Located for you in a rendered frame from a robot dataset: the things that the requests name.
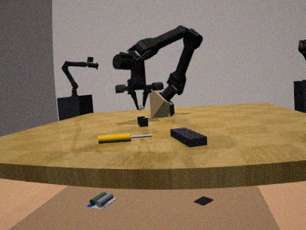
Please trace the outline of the yellow-handled screwdriver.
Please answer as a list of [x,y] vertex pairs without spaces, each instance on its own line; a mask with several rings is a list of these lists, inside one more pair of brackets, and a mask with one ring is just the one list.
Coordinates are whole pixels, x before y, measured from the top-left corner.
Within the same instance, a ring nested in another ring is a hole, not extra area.
[[132,136],[131,134],[117,134],[117,135],[100,135],[98,136],[99,143],[107,142],[131,142],[132,138],[141,138],[141,137],[152,137],[152,134],[141,135],[141,136]]

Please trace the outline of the red and green battery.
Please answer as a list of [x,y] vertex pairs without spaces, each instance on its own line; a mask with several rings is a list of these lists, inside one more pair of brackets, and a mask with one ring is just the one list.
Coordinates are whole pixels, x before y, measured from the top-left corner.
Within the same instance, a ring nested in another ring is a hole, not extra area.
[[143,110],[143,109],[144,109],[143,105],[138,105],[138,110],[139,110],[139,111],[141,111],[141,110]]

